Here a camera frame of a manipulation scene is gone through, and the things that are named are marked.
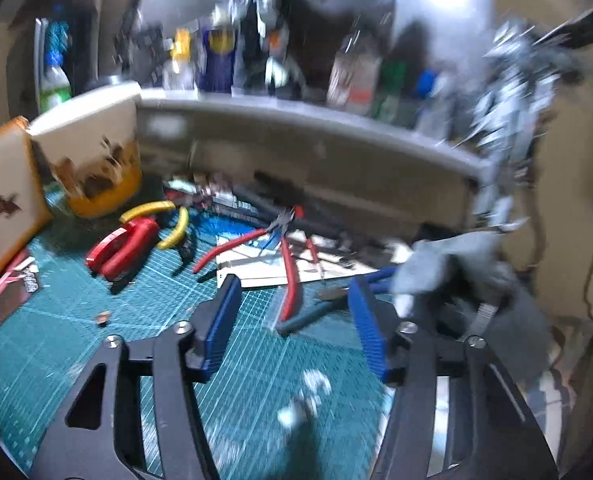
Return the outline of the yellow cap bottle on shelf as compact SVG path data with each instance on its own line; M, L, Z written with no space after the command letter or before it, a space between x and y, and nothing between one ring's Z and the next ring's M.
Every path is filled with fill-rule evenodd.
M175 32L170 61L164 72L164 87L167 90L196 89L196 69L192 57L192 37L187 28L178 28Z

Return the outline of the blue WD-40 spray can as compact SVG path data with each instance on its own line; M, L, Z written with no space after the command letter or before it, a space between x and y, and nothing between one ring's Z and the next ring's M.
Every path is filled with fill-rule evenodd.
M199 89L204 92L230 93L234 84L237 30L231 25L202 30L199 47Z

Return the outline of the yellow handled pliers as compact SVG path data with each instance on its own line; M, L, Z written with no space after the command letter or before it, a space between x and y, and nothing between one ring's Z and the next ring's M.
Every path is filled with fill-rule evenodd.
M167 236L156 245L160 250L173 249L186 237L189 211L184 206L178 206L171 200L144 203L124 212L120 217L120 223L129 224L146 218L154 220L160 229L168 231Z

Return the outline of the red handled pliers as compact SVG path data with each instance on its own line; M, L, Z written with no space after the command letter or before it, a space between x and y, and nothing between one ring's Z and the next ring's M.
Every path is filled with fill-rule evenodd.
M159 232L159 224L152 218L129 220L91 248L86 266L106 281L116 282L149 256Z

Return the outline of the white winged robot model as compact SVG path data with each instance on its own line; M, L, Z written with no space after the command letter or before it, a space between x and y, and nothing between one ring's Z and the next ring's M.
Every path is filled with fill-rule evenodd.
M531 151L561 86L577 86L585 70L578 50L593 44L593 8L551 30L523 18L499 25L484 58L490 77L472 110L461 145L477 149L485 162L472 214L479 228L513 232L513 195L530 165Z

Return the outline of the orange cardboard box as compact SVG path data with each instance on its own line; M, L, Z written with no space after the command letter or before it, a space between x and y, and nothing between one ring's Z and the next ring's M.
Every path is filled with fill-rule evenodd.
M0 127L0 274L50 220L28 121L14 118Z

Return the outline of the dog print paper bucket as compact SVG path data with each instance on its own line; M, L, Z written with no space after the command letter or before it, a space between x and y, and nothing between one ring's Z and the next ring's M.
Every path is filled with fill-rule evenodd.
M95 219L112 214L140 189L136 139L136 82L98 88L39 115L28 133L62 187L73 214Z

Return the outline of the small clear bottle blue cap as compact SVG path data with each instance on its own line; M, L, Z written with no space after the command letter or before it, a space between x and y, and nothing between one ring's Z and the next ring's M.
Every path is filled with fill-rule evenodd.
M417 81L414 129L437 142L449 137L454 106L454 81L445 70L425 70Z

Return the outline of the RG29 manual booklet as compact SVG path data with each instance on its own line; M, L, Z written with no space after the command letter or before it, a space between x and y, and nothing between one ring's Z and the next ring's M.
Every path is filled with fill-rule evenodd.
M27 248L16 254L0 277L0 326L40 289L39 268Z

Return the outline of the green drink bottle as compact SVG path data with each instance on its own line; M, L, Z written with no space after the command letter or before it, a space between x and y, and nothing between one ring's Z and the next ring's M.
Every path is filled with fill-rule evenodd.
M39 110L42 113L72 98L72 88L62 67L60 52L53 53L46 62L45 71L39 83Z

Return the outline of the grey cloth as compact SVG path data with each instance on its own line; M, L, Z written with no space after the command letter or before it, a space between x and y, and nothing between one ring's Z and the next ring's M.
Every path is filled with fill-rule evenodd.
M510 263L502 234L469 232L419 240L394 273L395 296L432 296L435 318L459 340L483 337L515 382L533 382L551 365L551 324Z

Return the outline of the blue handled pliers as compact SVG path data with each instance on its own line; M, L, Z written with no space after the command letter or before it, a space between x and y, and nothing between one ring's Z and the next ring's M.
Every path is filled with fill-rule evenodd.
M396 266L388 266L365 274L364 278L369 285L370 292L374 295L389 294L391 280L396 270ZM317 304L297 314L292 314L287 321L278 321L274 326L275 332L281 337L287 337L315 324L330 313L347 310L348 291L347 286L324 288L317 293Z

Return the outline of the clear solvent bottle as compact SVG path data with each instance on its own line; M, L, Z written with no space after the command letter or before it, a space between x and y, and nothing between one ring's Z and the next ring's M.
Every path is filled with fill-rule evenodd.
M381 56L374 37L354 28L343 40L333 61L327 105L367 116L373 107Z

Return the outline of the dark robot model figure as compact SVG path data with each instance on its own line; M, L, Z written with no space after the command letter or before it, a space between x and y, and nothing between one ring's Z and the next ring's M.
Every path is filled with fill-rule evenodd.
M234 88L242 93L299 100L307 89L297 60L289 53L289 11L294 0L229 0L238 32Z

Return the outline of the white desk shelf riser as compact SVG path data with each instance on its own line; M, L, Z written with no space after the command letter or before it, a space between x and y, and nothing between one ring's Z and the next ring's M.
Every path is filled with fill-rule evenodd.
M410 237L423 222L458 228L468 183L487 162L420 133L302 102L144 89L137 103L144 170L261 172L289 181L346 226Z

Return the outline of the green cutting mat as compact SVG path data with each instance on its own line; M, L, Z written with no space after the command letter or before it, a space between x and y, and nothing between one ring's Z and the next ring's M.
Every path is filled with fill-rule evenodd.
M154 250L88 269L115 222L60 212L39 286L0 326L0 443L35 478L366 479L385 388L343 342L266 327L272 294L200 282Z

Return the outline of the green paint jar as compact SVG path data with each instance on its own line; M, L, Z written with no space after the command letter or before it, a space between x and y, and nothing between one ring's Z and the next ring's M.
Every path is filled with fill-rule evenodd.
M393 124L399 114L406 82L407 64L403 61L385 60L380 65L371 117L378 122Z

